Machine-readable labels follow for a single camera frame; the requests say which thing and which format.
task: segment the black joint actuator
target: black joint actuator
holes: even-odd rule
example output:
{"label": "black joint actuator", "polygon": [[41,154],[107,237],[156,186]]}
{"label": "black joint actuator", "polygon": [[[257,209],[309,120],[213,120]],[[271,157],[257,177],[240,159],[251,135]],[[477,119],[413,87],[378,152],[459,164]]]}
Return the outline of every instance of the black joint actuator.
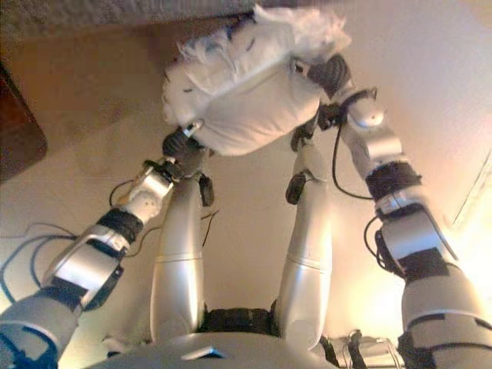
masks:
{"label": "black joint actuator", "polygon": [[113,231],[121,234],[129,244],[137,238],[137,234],[142,230],[144,224],[133,214],[127,213],[120,209],[114,208],[108,211],[101,219],[98,225],[104,225]]}
{"label": "black joint actuator", "polygon": [[307,77],[320,85],[326,95],[332,98],[351,80],[351,70],[344,58],[340,54],[336,54],[326,63],[312,66]]}
{"label": "black joint actuator", "polygon": [[381,165],[366,177],[369,192],[375,201],[404,188],[421,185],[421,176],[410,164],[393,161]]}
{"label": "black joint actuator", "polygon": [[185,135],[181,128],[168,135],[162,142],[162,153],[177,161],[182,161],[199,148],[200,144]]}

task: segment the silver metal panel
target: silver metal panel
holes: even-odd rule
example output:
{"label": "silver metal panel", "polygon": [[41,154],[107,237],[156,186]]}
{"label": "silver metal panel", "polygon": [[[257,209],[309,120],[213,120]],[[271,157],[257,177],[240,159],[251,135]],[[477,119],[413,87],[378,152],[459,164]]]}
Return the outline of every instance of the silver metal panel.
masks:
{"label": "silver metal panel", "polygon": [[487,312],[475,287],[463,272],[451,267],[450,275],[424,278],[405,286],[401,301],[403,324],[426,315],[463,314],[487,321]]}
{"label": "silver metal panel", "polygon": [[151,300],[154,342],[196,332],[203,321],[203,261],[156,263]]}
{"label": "silver metal panel", "polygon": [[[294,173],[328,168],[314,146],[298,154]],[[331,227],[327,183],[310,178],[298,202],[294,230],[275,305],[275,322],[289,344],[312,349],[324,327],[331,277]]]}
{"label": "silver metal panel", "polygon": [[299,148],[293,174],[296,175],[306,170],[309,171],[313,178],[319,181],[326,182],[330,177],[329,167],[323,155],[311,143]]}
{"label": "silver metal panel", "polygon": [[193,333],[203,320],[200,217],[197,178],[184,180],[175,187],[155,259],[151,335],[156,342]]}
{"label": "silver metal panel", "polygon": [[454,239],[453,235],[444,221],[442,212],[434,206],[424,186],[416,185],[395,191],[393,194],[380,199],[376,203],[376,209],[380,209],[383,214],[390,214],[411,204],[420,204],[424,207],[429,221],[434,226],[434,232],[440,237],[440,241],[445,247],[445,250],[441,250],[444,260],[455,264],[458,258],[451,247]]}
{"label": "silver metal panel", "polygon": [[324,182],[312,180],[304,186],[288,258],[302,265],[331,271],[329,188]]}
{"label": "silver metal panel", "polygon": [[275,320],[281,337],[310,350],[319,342],[326,318],[330,273],[285,261]]}
{"label": "silver metal panel", "polygon": [[349,115],[348,123],[342,127],[341,138],[351,150],[352,161],[363,179],[385,163],[408,161],[403,156],[400,139],[385,123],[363,128]]}
{"label": "silver metal panel", "polygon": [[[212,347],[222,359],[185,360],[190,354]],[[272,336],[252,333],[205,333],[177,337],[149,345],[92,366],[92,369],[145,367],[148,369],[331,369],[335,368],[311,352],[298,350]]]}
{"label": "silver metal panel", "polygon": [[78,325],[78,314],[51,298],[29,296],[13,304],[0,316],[0,332],[5,334],[18,348],[36,359],[47,345],[35,334],[25,331],[31,328],[43,333],[53,342],[61,357]]}

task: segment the white stuffed toy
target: white stuffed toy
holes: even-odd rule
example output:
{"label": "white stuffed toy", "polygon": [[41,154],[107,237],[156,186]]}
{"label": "white stuffed toy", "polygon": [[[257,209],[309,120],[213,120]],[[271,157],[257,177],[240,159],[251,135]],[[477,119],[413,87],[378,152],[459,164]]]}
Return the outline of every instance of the white stuffed toy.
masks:
{"label": "white stuffed toy", "polygon": [[321,88],[292,68],[326,62],[350,43],[344,21],[316,8],[254,8],[254,19],[180,46],[166,68],[165,121],[220,155],[244,155],[311,119]]}

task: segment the white plush toy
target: white plush toy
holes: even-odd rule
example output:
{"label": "white plush toy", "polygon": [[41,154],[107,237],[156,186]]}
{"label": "white plush toy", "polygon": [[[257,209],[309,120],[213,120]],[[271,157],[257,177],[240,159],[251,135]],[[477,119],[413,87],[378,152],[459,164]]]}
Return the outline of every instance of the white plush toy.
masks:
{"label": "white plush toy", "polygon": [[350,39],[344,21],[316,8],[254,8],[254,20],[180,46],[166,68],[165,121],[203,119],[194,138],[220,155],[243,155],[312,118],[321,89],[292,68],[326,62]]}

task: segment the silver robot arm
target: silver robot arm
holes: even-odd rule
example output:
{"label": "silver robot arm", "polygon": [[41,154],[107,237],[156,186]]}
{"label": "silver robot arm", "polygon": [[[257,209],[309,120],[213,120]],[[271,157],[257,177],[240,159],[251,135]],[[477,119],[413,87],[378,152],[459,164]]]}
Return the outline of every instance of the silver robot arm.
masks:
{"label": "silver robot arm", "polygon": [[[163,149],[179,154],[202,122],[168,136]],[[147,163],[121,203],[88,228],[46,271],[42,288],[0,316],[0,357],[12,367],[56,367],[83,311],[104,304],[121,277],[121,259],[176,181],[175,157]]]}
{"label": "silver robot arm", "polygon": [[375,93],[354,86],[340,55],[311,68],[307,76],[334,102],[327,111],[335,113],[327,113],[321,126],[340,125],[339,134],[376,203],[383,222],[376,233],[377,252],[384,267],[406,282],[398,348],[406,367],[491,366],[487,313]]}

